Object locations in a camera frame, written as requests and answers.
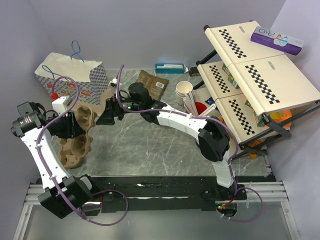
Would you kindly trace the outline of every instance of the cardboard box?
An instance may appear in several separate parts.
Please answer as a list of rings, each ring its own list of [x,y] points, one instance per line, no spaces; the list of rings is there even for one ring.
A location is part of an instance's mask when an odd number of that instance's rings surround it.
[[[292,55],[298,55],[304,45],[303,40],[261,26],[255,28],[251,41]]]
[[[248,100],[245,101],[244,105],[247,105],[249,108],[254,109]]]
[[[186,66],[183,63],[157,63],[156,74],[184,74]]]
[[[255,124],[258,126],[258,127],[264,127],[265,126],[265,123],[264,121],[262,120],[263,117],[262,116],[258,116],[256,114],[256,112],[254,111],[253,112],[253,115],[254,115],[254,120],[255,120]],[[284,110],[284,111],[279,111],[279,112],[274,112],[274,113],[270,113],[269,116],[274,120],[276,121],[277,123],[280,123],[290,117],[292,117],[292,114],[291,114],[291,111],[290,110]],[[284,127],[293,127],[294,124],[293,123],[288,123],[287,125],[285,125]]]
[[[169,83],[169,80],[158,76],[153,76],[146,71],[141,70],[139,77],[135,82],[143,83],[144,87],[148,89],[151,98],[160,101]]]
[[[232,83],[232,85],[238,89],[239,85],[237,84],[237,81],[235,81],[235,78],[232,76],[232,74],[230,73],[229,69],[227,68],[227,66],[225,64],[223,64],[222,66],[222,70],[228,75],[228,81],[230,83]]]

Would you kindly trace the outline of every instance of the marble pattern surface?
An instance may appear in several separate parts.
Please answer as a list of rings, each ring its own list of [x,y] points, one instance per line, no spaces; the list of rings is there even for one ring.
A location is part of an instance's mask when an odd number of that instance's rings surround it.
[[[154,70],[147,70],[155,75]],[[112,79],[117,70],[108,70]],[[134,83],[140,71],[124,70],[121,77],[124,90]],[[175,89],[180,81],[199,83],[200,76],[188,74],[158,74],[168,79],[162,101],[183,111],[176,104]],[[95,126],[89,131],[93,137],[92,151],[82,160],[82,164],[68,170],[74,176],[215,176],[210,161],[205,159],[196,146],[195,139],[170,127],[146,122],[139,114],[126,114],[115,125]],[[59,150],[57,139],[54,148]],[[266,163],[262,156],[251,159],[243,156],[232,161],[237,176],[267,176]]]

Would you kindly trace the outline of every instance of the checkered pattern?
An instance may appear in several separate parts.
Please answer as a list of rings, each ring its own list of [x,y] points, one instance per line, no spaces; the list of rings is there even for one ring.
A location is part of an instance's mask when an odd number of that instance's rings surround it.
[[[271,89],[268,88],[268,85],[265,83],[265,80],[261,78],[261,75],[258,74],[258,71],[255,69],[255,65],[245,66],[248,73],[251,74],[251,77],[254,79],[254,82],[258,84],[258,87],[261,89],[261,92],[264,94],[265,98],[269,100],[270,104],[278,104],[280,101],[274,95]]]
[[[230,90],[229,90],[226,82],[223,80],[222,76],[220,75],[217,66],[213,65],[213,66],[209,66],[209,68],[211,69],[211,72],[212,72],[214,78],[216,79],[219,87],[221,88],[222,92],[224,94],[230,93]]]
[[[40,81],[40,83],[42,84],[42,86],[46,89],[46,91],[51,94],[52,93],[52,89],[51,87],[48,87],[48,85],[52,85],[54,83],[54,79],[50,78],[50,77],[44,77],[44,76],[39,76],[36,75],[36,77],[38,78],[38,80]],[[61,82],[57,82],[56,85],[54,86],[54,91],[56,93],[60,92],[63,88],[64,88],[64,84]]]
[[[100,94],[108,88],[106,70],[102,63],[90,71],[89,78],[95,84],[96,91]]]
[[[52,85],[54,79],[49,77],[43,77],[36,75],[40,83],[44,86],[49,94],[51,94],[51,87],[48,85]],[[80,90],[79,101],[100,105],[101,94],[108,88],[108,79],[106,76],[106,71],[103,64],[100,64],[96,68],[92,69],[89,74],[90,82],[77,82]],[[75,89],[72,89],[67,86],[69,81],[59,81],[56,83],[54,91],[58,93],[60,96],[65,96],[63,91],[68,91],[72,98],[76,96]]]
[[[247,135],[255,134],[255,131],[252,131],[252,127],[250,126],[249,122],[247,121],[247,118],[244,116],[244,113],[242,112],[241,108],[239,107],[239,104],[235,99],[229,100],[230,106],[232,110],[235,112],[235,115],[237,116],[240,124],[243,127],[243,130]]]
[[[235,43],[235,40],[232,39],[230,34],[227,32],[227,29],[219,30],[219,32],[223,36],[223,39],[225,39],[225,41],[231,47],[238,59],[247,57],[244,52],[241,51],[240,47],[238,47],[238,44]]]

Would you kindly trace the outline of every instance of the red cup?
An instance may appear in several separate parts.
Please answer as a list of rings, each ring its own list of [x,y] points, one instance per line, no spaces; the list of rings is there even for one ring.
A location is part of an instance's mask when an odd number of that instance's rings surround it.
[[[198,112],[198,114],[202,114],[206,109],[207,109],[207,106],[204,105],[202,102],[194,102],[195,104],[195,108],[196,108],[196,111]]]

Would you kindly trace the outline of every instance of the red cap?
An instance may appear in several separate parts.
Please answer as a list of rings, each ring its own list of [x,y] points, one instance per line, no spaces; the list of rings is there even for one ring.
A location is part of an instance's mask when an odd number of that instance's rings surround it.
[[[58,93],[52,93],[52,94],[51,94],[51,98],[52,98],[53,100],[57,100],[57,99],[59,98]]]

